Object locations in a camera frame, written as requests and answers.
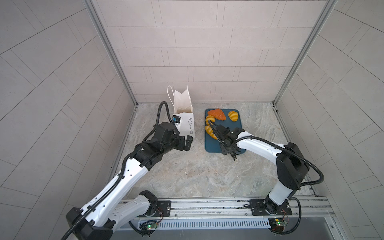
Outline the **small striped bun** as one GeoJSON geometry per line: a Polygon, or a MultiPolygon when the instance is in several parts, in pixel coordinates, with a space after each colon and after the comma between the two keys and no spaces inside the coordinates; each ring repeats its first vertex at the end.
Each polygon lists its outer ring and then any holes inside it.
{"type": "Polygon", "coordinates": [[[214,122],[216,121],[216,119],[215,119],[213,116],[208,115],[208,116],[206,116],[206,119],[205,119],[205,122],[206,122],[206,125],[207,125],[207,126],[210,125],[209,121],[211,121],[211,122],[214,123],[214,122]]]}
{"type": "Polygon", "coordinates": [[[228,113],[228,116],[232,122],[236,122],[239,119],[239,113],[236,111],[230,111],[228,113]]]}

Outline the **reddish brown croissant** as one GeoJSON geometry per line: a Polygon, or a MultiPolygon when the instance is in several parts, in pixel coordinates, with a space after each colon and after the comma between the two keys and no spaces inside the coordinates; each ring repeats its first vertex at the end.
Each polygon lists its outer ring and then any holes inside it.
{"type": "Polygon", "coordinates": [[[212,116],[216,120],[225,121],[227,119],[226,115],[224,114],[224,112],[221,109],[210,110],[207,112],[207,114],[209,116],[212,116]]]}

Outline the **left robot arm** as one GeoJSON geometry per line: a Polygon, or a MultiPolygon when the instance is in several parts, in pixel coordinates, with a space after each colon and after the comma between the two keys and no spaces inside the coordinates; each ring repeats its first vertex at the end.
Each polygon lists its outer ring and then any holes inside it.
{"type": "Polygon", "coordinates": [[[195,136],[194,117],[186,113],[167,115],[168,122],[160,122],[159,105],[154,128],[125,156],[120,172],[87,204],[72,208],[66,215],[70,226],[63,235],[66,240],[74,235],[79,240],[109,240],[113,233],[132,219],[156,211],[158,199],[150,191],[141,192],[133,201],[119,207],[129,190],[171,150],[189,151],[195,136]]]}

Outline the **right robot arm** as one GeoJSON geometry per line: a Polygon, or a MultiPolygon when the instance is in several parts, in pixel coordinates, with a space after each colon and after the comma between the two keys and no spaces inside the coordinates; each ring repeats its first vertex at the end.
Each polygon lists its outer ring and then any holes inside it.
{"type": "Polygon", "coordinates": [[[267,195],[262,207],[270,215],[279,213],[284,202],[292,199],[301,187],[318,185],[325,179],[321,170],[305,159],[293,143],[278,145],[240,128],[231,130],[211,120],[208,123],[219,141],[223,155],[231,155],[236,159],[244,149],[276,165],[278,182],[267,195]]]}

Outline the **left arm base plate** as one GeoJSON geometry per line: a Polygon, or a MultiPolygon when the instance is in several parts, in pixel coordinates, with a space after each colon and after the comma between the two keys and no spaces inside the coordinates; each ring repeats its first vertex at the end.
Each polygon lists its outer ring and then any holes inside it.
{"type": "Polygon", "coordinates": [[[151,217],[160,218],[160,217],[169,217],[171,212],[171,201],[157,201],[156,209],[151,217]]]}

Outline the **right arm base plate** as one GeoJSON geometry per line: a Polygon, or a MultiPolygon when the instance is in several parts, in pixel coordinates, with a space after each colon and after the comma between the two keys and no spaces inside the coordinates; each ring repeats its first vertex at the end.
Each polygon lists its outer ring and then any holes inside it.
{"type": "Polygon", "coordinates": [[[253,216],[292,215],[292,210],[288,200],[285,200],[281,205],[277,205],[270,199],[255,199],[249,201],[249,206],[253,216]]]}

